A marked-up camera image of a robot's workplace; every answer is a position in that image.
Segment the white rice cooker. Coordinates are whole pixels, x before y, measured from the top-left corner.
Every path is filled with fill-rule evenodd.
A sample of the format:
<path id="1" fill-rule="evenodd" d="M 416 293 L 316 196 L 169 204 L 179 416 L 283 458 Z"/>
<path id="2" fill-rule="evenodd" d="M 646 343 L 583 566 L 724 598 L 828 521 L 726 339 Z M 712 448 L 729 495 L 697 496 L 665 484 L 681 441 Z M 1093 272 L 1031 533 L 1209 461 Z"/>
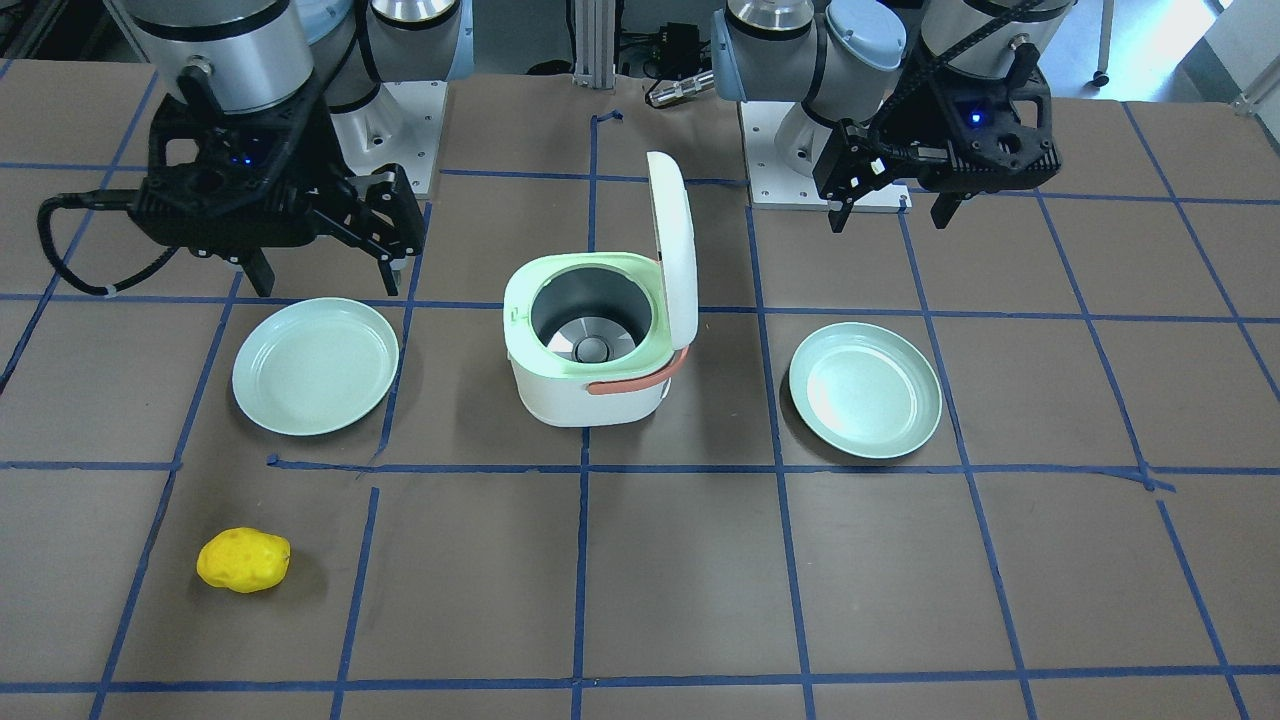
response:
<path id="1" fill-rule="evenodd" d="M 552 427 L 650 416 L 699 328 L 695 228 L 677 161 L 646 156 L 655 256 L 572 252 L 522 265 L 506 286 L 506 352 L 525 409 Z"/>

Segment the far mint green plate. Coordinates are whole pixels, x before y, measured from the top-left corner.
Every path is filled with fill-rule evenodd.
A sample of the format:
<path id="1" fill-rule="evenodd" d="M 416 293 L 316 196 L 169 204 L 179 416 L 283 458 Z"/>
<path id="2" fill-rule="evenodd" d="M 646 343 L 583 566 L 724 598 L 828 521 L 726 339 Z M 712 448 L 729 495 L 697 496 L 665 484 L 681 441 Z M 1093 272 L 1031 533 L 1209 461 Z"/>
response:
<path id="1" fill-rule="evenodd" d="M 230 374 L 239 410 L 283 436 L 324 436 L 371 413 L 389 393 L 401 342 L 374 307 L 351 299 L 292 304 L 241 345 Z"/>

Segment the mint green plate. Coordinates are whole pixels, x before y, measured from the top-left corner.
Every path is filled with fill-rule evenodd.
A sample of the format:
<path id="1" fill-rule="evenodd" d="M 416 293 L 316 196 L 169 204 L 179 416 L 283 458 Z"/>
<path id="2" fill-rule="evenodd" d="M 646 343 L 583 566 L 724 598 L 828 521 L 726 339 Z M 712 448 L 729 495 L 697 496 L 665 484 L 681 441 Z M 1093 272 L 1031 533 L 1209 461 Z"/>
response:
<path id="1" fill-rule="evenodd" d="M 812 332 L 788 364 L 797 415 L 827 445 L 867 459 L 915 452 L 943 411 L 940 378 L 924 354 L 879 325 L 841 322 Z"/>
<path id="2" fill-rule="evenodd" d="M 283 436 L 324 436 L 371 413 L 389 393 L 401 342 L 374 307 L 351 299 L 292 304 L 241 345 L 230 374 L 239 410 Z"/>

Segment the near mint green plate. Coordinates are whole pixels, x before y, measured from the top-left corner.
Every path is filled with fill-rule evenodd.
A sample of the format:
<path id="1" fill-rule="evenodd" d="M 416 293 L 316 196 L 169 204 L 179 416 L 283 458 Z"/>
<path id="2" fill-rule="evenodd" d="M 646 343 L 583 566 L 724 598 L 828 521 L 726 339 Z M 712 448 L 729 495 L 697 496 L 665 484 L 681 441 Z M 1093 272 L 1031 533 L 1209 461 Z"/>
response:
<path id="1" fill-rule="evenodd" d="M 867 459 L 915 452 L 943 411 L 940 378 L 924 354 L 879 325 L 841 322 L 812 332 L 788 364 L 797 415 L 827 445 Z"/>

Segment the yellow lemon toy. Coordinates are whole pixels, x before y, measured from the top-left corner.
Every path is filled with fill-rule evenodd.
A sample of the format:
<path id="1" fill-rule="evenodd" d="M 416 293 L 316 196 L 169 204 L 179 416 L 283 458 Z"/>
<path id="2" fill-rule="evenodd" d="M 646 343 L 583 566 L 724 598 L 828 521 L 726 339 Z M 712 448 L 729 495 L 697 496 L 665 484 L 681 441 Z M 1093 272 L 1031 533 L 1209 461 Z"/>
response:
<path id="1" fill-rule="evenodd" d="M 221 530 L 198 552 L 197 575 L 214 588 L 253 593 L 279 585 L 291 565 L 291 542 L 250 527 Z"/>

